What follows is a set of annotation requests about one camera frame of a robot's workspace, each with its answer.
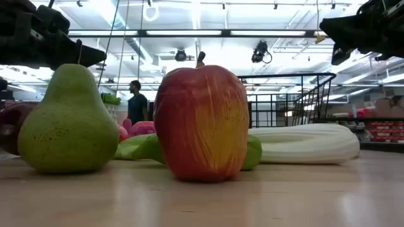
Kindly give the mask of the celery stalk bunch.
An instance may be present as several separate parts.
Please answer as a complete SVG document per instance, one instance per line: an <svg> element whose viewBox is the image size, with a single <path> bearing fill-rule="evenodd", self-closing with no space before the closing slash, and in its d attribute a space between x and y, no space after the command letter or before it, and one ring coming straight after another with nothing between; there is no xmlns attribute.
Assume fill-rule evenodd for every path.
<svg viewBox="0 0 404 227"><path fill-rule="evenodd" d="M360 153L357 136L344 126L305 124L292 127L253 128L249 135L259 139L263 149L261 161L281 164L340 164ZM119 143L114 155L118 160L134 160L130 138Z"/></svg>

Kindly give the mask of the green pear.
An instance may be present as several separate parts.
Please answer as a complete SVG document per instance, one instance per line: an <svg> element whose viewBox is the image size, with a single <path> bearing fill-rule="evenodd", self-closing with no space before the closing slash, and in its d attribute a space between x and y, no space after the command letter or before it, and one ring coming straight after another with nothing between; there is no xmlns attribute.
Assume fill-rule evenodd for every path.
<svg viewBox="0 0 404 227"><path fill-rule="evenodd" d="M40 173L84 173L115 155L119 132L93 74L79 64L59 66L42 101L18 135L18 152Z"/></svg>

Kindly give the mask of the purple grape bunch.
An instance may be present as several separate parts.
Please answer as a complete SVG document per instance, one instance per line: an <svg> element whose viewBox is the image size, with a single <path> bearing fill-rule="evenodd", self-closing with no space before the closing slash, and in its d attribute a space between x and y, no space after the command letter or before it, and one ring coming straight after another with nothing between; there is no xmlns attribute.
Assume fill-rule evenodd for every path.
<svg viewBox="0 0 404 227"><path fill-rule="evenodd" d="M121 125L118 125L118 130L120 142L133 136L156 133L153 121L139 121L132 124L130 119L125 119Z"/></svg>

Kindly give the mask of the red yellow streaked apple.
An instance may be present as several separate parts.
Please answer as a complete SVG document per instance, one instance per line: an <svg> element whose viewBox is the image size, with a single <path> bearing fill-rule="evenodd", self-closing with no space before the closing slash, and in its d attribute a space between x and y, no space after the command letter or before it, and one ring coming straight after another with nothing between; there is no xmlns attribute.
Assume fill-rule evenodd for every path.
<svg viewBox="0 0 404 227"><path fill-rule="evenodd" d="M206 65L169 72L158 87L153 121L166 165L175 178L222 182L241 170L247 153L246 89L228 69Z"/></svg>

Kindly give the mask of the person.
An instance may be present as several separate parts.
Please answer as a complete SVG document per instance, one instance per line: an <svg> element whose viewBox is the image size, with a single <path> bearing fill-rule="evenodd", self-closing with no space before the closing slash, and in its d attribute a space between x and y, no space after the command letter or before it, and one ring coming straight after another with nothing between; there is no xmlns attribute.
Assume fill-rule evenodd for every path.
<svg viewBox="0 0 404 227"><path fill-rule="evenodd" d="M141 83L134 80L129 84L129 91L133 95L128 100L128 119L132 125L137 122L146 121L148 116L148 100L145 95L140 93Z"/></svg>

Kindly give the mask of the storage shelf with red boxes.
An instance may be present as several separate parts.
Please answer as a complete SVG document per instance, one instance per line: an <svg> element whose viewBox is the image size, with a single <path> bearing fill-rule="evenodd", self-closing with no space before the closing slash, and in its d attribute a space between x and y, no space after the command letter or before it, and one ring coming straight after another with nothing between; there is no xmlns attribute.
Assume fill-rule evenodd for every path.
<svg viewBox="0 0 404 227"><path fill-rule="evenodd" d="M363 150L404 154L404 111L397 108L380 112L375 108L358 108L336 113L323 119L348 127Z"/></svg>

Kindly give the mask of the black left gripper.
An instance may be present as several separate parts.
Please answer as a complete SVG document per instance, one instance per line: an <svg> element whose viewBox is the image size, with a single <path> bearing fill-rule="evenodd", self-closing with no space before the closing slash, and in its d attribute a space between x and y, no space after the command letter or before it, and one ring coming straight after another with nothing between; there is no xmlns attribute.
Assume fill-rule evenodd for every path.
<svg viewBox="0 0 404 227"><path fill-rule="evenodd" d="M71 40L70 22L48 6L30 0L0 0L0 64L49 67L63 64L85 67L106 60L102 50Z"/></svg>

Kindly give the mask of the black overhead beam with lights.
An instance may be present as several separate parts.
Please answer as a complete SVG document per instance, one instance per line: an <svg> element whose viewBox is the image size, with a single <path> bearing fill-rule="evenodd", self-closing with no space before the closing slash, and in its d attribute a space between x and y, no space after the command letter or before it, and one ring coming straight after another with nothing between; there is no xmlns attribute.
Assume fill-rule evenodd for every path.
<svg viewBox="0 0 404 227"><path fill-rule="evenodd" d="M240 30L240 29L203 29L203 30L70 30L71 38L120 38L120 37L263 37L263 38L314 38L327 37L317 30Z"/></svg>

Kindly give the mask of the green cucumber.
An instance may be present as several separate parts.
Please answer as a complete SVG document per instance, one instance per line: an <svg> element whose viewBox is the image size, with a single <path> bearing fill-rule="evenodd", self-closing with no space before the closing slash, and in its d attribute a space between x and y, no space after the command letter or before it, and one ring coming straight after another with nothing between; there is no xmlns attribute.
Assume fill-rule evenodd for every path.
<svg viewBox="0 0 404 227"><path fill-rule="evenodd" d="M132 150L130 157L134 160L154 160L166 164L162 148L156 134L134 136L129 142ZM248 135L247 153L241 170L249 171L259 164L262 157L262 146L258 138Z"/></svg>

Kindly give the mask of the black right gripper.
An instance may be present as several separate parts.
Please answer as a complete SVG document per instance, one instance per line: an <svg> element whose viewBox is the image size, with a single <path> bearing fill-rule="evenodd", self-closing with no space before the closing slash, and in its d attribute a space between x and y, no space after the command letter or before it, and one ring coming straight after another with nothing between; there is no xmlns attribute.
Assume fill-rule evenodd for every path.
<svg viewBox="0 0 404 227"><path fill-rule="evenodd" d="M375 61L392 57L404 59L404 0L368 0L358 10L358 15L325 18L319 28L334 41L331 64L338 66L350 58L365 35L363 25L366 15L371 31L370 50L377 52Z"/></svg>

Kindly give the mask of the cardboard boxes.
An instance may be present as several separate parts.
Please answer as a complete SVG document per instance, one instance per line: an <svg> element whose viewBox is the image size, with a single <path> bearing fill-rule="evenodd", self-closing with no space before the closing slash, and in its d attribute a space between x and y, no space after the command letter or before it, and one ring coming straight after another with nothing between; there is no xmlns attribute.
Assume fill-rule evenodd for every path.
<svg viewBox="0 0 404 227"><path fill-rule="evenodd" d="M376 116L381 118L404 119L404 95L382 98L376 102Z"/></svg>

